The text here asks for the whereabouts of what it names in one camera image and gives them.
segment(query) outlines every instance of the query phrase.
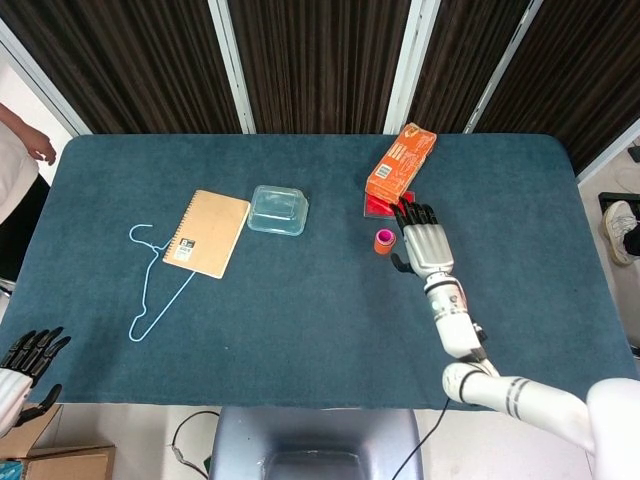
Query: orange box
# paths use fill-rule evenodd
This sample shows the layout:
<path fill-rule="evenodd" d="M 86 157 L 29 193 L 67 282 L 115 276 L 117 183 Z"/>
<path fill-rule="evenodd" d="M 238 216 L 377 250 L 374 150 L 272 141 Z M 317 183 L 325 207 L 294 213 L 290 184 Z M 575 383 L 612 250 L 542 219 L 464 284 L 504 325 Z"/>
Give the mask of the orange box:
<path fill-rule="evenodd" d="M 436 144 L 436 134 L 415 123 L 406 125 L 367 178 L 365 191 L 389 203 L 398 203 Z"/>

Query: table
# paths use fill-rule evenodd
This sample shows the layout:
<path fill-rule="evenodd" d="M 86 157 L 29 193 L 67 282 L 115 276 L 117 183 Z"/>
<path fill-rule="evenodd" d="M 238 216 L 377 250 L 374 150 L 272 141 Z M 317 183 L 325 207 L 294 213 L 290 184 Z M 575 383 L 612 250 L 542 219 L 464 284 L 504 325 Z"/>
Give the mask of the table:
<path fill-rule="evenodd" d="M 32 329 L 72 336 L 38 385 L 63 402 L 439 408 L 451 361 L 421 281 L 373 253 L 393 222 L 365 219 L 384 135 L 93 135 L 74 139 L 0 326 L 0 347 Z M 300 237 L 243 231 L 222 280 L 196 275 L 141 343 L 149 249 L 198 189 L 250 199 L 300 188 Z M 505 375 L 584 398 L 635 370 L 567 155 L 543 135 L 440 135 L 412 189 L 446 229 L 470 312 Z M 404 250 L 396 247 L 403 257 Z M 188 272 L 158 262 L 150 316 Z"/>

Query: person's arm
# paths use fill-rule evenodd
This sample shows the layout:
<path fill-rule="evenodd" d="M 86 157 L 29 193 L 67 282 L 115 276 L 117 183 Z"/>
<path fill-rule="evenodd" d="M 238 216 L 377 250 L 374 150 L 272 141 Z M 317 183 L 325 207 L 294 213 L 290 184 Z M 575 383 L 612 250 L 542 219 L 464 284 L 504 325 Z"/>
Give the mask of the person's arm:
<path fill-rule="evenodd" d="M 16 134 L 24 144 L 27 152 L 36 160 L 42 160 L 49 165 L 56 161 L 56 151 L 51 146 L 49 137 L 30 125 L 27 125 L 18 115 L 0 103 L 0 122 Z"/>

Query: robotic arm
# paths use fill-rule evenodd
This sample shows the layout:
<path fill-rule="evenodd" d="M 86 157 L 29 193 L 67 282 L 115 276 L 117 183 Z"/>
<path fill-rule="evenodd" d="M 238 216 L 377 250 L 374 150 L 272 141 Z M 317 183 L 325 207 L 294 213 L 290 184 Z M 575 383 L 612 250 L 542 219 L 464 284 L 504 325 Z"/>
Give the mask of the robotic arm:
<path fill-rule="evenodd" d="M 425 281 L 424 292 L 440 340 L 445 351 L 456 359 L 455 363 L 445 368 L 442 378 L 449 398 L 503 412 L 596 454 L 598 437 L 594 440 L 592 425 L 602 422 L 594 423 L 593 412 L 590 412 L 582 400 L 568 392 L 522 377 L 500 376 L 482 346 L 486 335 L 469 317 L 464 290 L 460 282 L 451 275 L 453 256 L 433 210 L 428 205 L 409 203 L 404 199 L 401 202 L 400 206 L 391 207 L 404 236 L 409 263 L 404 263 L 396 254 L 392 254 L 391 260 L 398 271 L 414 273 Z M 596 384 L 589 392 L 589 401 L 596 387 L 612 381 L 617 380 Z M 632 389 L 640 392 L 640 383 L 633 380 L 621 381 L 634 382 L 636 385 Z M 640 413 L 637 410 L 637 397 L 634 402 L 637 418 Z M 599 450 L 598 453 L 601 454 L 610 449 Z M 620 449 L 615 451 L 620 457 Z M 615 468 L 597 465 L 596 476 L 623 478 L 612 476 L 612 470 L 621 471 L 620 463 Z M 598 477 L 598 472 L 603 471 L 605 474 Z"/>
<path fill-rule="evenodd" d="M 60 395 L 62 386 L 54 385 L 42 403 L 22 409 L 51 361 L 71 340 L 71 337 L 63 337 L 53 343 L 60 333 L 62 327 L 51 331 L 32 330 L 11 346 L 0 363 L 0 437 L 13 427 L 44 415 Z"/>

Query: white shirt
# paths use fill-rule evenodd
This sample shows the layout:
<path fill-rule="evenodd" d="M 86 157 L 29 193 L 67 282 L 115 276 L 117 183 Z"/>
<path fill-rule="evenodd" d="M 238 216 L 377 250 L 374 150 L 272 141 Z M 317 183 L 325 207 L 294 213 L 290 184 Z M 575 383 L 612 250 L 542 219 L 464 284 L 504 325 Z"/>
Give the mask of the white shirt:
<path fill-rule="evenodd" d="M 0 122 L 0 223 L 18 206 L 38 177 L 38 164 L 20 139 Z"/>

